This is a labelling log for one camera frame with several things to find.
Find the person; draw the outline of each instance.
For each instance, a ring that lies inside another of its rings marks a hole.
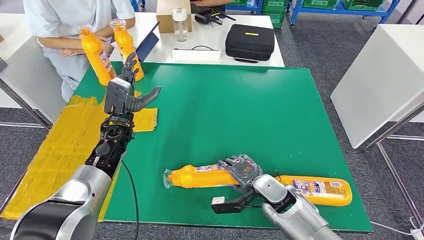
[[[191,0],[198,7],[218,7],[231,3],[231,0]]]
[[[77,26],[91,24],[94,34],[103,41],[103,50],[110,53],[112,5],[116,16],[126,20],[127,29],[136,24],[129,0],[23,0],[29,32],[37,37],[44,57],[63,79],[62,98],[67,102],[90,66]]]
[[[198,14],[208,9],[225,12],[225,4],[229,3],[231,0],[190,0],[191,13]]]

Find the clear water bottle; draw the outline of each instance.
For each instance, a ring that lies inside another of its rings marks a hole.
[[[189,37],[189,27],[187,25],[187,11],[182,7],[172,10],[173,28],[175,39],[178,42],[185,42]]]

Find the green board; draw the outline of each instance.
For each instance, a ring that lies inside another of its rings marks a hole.
[[[119,72],[121,65],[114,63]],[[139,218],[145,223],[242,228],[274,227],[260,208],[215,214],[213,197],[240,196],[231,187],[163,185],[165,169],[214,164],[247,154],[265,173],[340,178],[349,182],[353,201],[344,207],[317,206],[330,227],[373,230],[308,69],[228,65],[144,63],[135,89],[162,86],[148,107],[158,107],[153,132],[140,132],[124,161],[134,178]],[[89,70],[76,90],[100,101],[106,88]],[[120,171],[104,219],[135,221],[132,186]]]

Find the person's hand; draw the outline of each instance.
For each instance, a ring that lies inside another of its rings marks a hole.
[[[114,50],[114,47],[110,44],[103,44],[102,48],[103,48],[104,53],[107,54],[107,55],[110,54]]]
[[[108,37],[102,37],[102,36],[99,36],[98,38],[103,43],[102,48],[103,48],[104,53],[107,54],[107,55],[110,54],[114,50],[114,47],[109,44],[109,42],[111,40]]]
[[[190,3],[195,4],[198,7],[205,7],[205,4],[203,3],[203,1],[192,1]]]
[[[83,49],[60,49],[59,56],[62,58],[85,54]]]

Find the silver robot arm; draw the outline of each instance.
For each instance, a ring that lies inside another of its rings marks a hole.
[[[249,156],[242,154],[218,161],[239,183],[245,193],[234,200],[215,197],[211,207],[216,214],[240,213],[256,197],[262,197],[262,211],[290,240],[342,240],[329,229],[318,209],[291,185],[283,185]]]
[[[253,189],[266,200],[262,203],[265,216],[289,239],[342,240],[329,229],[329,223],[320,215],[317,207],[293,186],[283,185],[271,175],[263,174],[254,181]],[[292,198],[290,203],[293,205],[284,213],[278,213],[275,207],[287,198]]]
[[[158,97],[160,86],[134,97],[132,72],[135,53],[128,56],[122,74],[107,85],[100,140],[72,177],[46,201],[30,208],[17,221],[10,240],[90,240],[112,179],[133,133],[134,113]]]

